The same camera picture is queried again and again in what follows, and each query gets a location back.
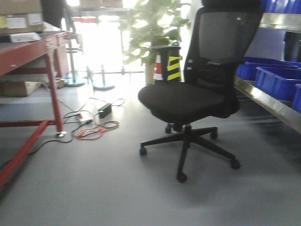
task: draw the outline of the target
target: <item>extension cord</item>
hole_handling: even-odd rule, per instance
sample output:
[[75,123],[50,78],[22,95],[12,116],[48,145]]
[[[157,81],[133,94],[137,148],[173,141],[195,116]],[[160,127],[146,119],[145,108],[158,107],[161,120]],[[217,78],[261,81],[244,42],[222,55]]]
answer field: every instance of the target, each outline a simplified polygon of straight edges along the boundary
[[92,121],[93,119],[91,118],[91,116],[89,115],[88,112],[80,112],[79,113],[79,121],[81,122],[81,124],[84,124],[90,120]]

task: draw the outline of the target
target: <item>power adapter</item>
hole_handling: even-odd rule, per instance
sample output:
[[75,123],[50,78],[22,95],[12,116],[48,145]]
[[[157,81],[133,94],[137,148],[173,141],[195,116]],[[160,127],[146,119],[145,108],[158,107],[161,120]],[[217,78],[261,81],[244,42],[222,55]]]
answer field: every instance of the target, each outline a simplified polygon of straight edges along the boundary
[[100,119],[103,119],[111,112],[112,112],[112,104],[106,104],[105,106],[98,109],[98,116]]

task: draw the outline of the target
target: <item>red metal table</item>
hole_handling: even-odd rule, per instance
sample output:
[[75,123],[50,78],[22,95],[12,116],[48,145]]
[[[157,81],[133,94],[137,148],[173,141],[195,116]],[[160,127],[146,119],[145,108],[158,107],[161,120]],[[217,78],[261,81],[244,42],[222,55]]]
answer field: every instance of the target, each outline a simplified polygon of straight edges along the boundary
[[[25,121],[0,121],[0,127],[18,127],[18,126],[37,126],[32,135],[19,149],[13,159],[0,171],[0,189],[9,181],[14,172],[18,169],[24,158],[38,140],[40,135],[45,131],[47,126],[55,125],[57,137],[63,137],[63,121],[60,114],[59,103],[56,93],[55,69],[57,77],[62,77],[66,68],[62,64],[61,57],[65,51],[67,43],[66,32],[46,32],[41,34],[42,39],[39,41],[25,43],[8,43],[0,42],[0,76],[4,74],[26,74],[26,73],[43,73],[48,74],[52,107],[54,119],[25,120]],[[19,68],[20,66],[44,56],[45,68]]]

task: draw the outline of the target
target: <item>plant pot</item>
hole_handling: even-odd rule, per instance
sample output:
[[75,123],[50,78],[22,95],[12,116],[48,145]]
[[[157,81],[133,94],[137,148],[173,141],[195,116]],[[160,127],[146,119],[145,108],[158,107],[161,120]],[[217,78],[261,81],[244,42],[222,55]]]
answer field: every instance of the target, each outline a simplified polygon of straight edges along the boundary
[[154,84],[155,64],[145,64],[145,83]]

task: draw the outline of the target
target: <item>cardboard box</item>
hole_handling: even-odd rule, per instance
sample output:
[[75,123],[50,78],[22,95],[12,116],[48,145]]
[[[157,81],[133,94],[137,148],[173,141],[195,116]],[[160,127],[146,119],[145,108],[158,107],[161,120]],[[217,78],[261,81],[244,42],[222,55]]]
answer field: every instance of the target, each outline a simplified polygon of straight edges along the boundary
[[103,0],[104,7],[123,7],[122,0]]
[[80,0],[80,6],[83,8],[101,7],[103,0]]
[[41,87],[40,82],[34,81],[6,81],[0,83],[2,96],[26,97]]
[[0,35],[43,30],[40,0],[0,0]]

